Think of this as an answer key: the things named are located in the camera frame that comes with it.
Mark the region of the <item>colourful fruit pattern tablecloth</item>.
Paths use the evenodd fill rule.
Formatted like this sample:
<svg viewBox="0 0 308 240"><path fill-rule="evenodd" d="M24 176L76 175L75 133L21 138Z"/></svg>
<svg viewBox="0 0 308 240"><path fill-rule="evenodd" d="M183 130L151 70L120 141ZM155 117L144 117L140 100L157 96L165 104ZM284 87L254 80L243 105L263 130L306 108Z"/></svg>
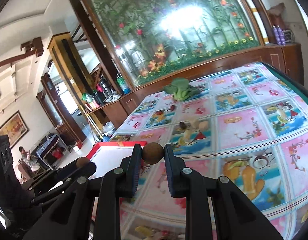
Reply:
<svg viewBox="0 0 308 240"><path fill-rule="evenodd" d="M308 239L308 90L260 62L190 84L201 92L183 102L147 95L110 141L170 144L202 176L228 177L283 239Z"/></svg>

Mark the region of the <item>black kettle on cabinet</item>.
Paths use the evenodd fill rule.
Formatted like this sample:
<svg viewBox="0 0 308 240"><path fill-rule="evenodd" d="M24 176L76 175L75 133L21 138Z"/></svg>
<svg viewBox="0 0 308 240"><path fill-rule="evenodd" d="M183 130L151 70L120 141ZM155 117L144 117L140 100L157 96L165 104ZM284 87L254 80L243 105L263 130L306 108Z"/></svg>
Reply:
<svg viewBox="0 0 308 240"><path fill-rule="evenodd" d="M114 90L106 78L102 77L98 82L98 85L102 88L102 92L107 99L113 96Z"/></svg>

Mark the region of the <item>framed wall painting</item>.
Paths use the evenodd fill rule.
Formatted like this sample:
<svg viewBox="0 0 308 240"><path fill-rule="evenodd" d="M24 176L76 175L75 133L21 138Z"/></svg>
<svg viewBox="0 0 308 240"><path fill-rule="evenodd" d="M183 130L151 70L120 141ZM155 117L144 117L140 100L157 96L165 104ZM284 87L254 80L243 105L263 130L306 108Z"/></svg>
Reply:
<svg viewBox="0 0 308 240"><path fill-rule="evenodd" d="M0 126L0 136L8 136L11 148L13 148L28 132L29 128L23 120L20 111L15 112Z"/></svg>

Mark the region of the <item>green plastic bottle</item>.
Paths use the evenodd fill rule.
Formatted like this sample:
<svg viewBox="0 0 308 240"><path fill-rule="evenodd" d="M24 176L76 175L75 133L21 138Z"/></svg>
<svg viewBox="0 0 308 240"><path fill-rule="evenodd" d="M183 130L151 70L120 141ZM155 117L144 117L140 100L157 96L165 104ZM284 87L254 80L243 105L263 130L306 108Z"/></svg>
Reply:
<svg viewBox="0 0 308 240"><path fill-rule="evenodd" d="M121 73L117 73L116 80L124 94L129 94L131 91Z"/></svg>

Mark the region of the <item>red box white interior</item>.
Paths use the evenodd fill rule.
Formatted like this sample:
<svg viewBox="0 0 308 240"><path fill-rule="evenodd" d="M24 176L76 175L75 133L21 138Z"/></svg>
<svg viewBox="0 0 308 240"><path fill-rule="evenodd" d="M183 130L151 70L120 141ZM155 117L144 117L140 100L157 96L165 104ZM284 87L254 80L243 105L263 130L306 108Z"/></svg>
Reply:
<svg viewBox="0 0 308 240"><path fill-rule="evenodd" d="M96 172L90 179L102 177L108 171L120 166L121 160L129 157L135 144L140 144L143 148L146 141L110 141L96 143L89 154L86 156L91 162L95 163Z"/></svg>

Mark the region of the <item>dark red date centre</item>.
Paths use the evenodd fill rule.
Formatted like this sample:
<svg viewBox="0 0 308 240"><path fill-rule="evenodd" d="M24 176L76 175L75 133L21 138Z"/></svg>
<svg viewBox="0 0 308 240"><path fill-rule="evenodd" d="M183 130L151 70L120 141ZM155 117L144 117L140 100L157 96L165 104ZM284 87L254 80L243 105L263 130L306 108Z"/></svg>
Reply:
<svg viewBox="0 0 308 240"><path fill-rule="evenodd" d="M184 122L180 122L180 123L179 123L179 127L180 127L181 129L186 129L186 128L187 128L187 125L186 125Z"/></svg>

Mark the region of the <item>green bok choy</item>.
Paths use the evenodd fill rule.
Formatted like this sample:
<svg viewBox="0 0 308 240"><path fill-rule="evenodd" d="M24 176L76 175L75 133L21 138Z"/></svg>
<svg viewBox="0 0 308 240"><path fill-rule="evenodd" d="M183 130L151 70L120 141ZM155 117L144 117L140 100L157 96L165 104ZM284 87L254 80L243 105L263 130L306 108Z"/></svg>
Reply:
<svg viewBox="0 0 308 240"><path fill-rule="evenodd" d="M200 90L189 84L189 80L180 77L164 87L166 94L172 95L175 101L185 101L200 94Z"/></svg>

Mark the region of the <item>brown round fruit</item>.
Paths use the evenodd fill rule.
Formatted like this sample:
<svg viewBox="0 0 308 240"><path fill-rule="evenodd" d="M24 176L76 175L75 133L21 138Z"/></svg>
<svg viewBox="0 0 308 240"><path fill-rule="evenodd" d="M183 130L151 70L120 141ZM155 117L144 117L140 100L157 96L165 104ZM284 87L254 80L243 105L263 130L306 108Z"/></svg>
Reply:
<svg viewBox="0 0 308 240"><path fill-rule="evenodd" d="M156 143L150 142L142 149L142 159L149 165L155 165L164 157L164 148Z"/></svg>
<svg viewBox="0 0 308 240"><path fill-rule="evenodd" d="M89 163L89 159L87 157L80 157L76 161L76 167L82 168Z"/></svg>

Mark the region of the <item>purple bottle left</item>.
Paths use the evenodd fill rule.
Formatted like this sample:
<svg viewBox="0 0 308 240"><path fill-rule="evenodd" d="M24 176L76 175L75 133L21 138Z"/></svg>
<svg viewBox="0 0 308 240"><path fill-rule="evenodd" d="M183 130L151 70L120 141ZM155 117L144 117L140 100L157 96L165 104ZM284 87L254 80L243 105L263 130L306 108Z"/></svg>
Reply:
<svg viewBox="0 0 308 240"><path fill-rule="evenodd" d="M276 43L278 45L281 45L280 35L279 35L277 27L275 27L275 25L273 25L272 29L273 29L273 33L274 33L274 36L275 36Z"/></svg>

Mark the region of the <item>purple bottle right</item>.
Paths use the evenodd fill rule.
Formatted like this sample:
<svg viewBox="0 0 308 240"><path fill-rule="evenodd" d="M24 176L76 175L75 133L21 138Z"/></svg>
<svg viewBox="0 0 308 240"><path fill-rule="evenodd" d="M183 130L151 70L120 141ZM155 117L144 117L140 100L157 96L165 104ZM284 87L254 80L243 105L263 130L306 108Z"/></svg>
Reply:
<svg viewBox="0 0 308 240"><path fill-rule="evenodd" d="M279 34L281 44L285 46L286 45L285 34L279 25L277 26L277 32Z"/></svg>

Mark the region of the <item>floral glass partition screen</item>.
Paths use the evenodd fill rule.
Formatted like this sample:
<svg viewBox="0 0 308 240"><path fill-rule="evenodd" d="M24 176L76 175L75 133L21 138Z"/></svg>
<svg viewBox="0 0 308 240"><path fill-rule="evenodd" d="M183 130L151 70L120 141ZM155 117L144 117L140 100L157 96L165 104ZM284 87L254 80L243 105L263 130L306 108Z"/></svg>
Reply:
<svg viewBox="0 0 308 240"><path fill-rule="evenodd" d="M81 0L133 87L260 46L242 0Z"/></svg>

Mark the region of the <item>purple bottle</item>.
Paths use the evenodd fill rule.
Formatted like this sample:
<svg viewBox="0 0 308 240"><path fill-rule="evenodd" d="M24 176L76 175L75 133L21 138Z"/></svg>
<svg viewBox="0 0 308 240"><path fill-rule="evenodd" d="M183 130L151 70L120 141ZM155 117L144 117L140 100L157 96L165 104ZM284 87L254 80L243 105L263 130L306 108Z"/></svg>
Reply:
<svg viewBox="0 0 308 240"><path fill-rule="evenodd" d="M277 26L277 32L279 34L281 44L285 46L286 45L285 34L279 25Z"/></svg>
<svg viewBox="0 0 308 240"><path fill-rule="evenodd" d="M273 29L273 33L274 33L274 36L275 36L276 43L278 45L281 45L280 35L279 35L277 27L275 27L275 25L273 25L272 29Z"/></svg>

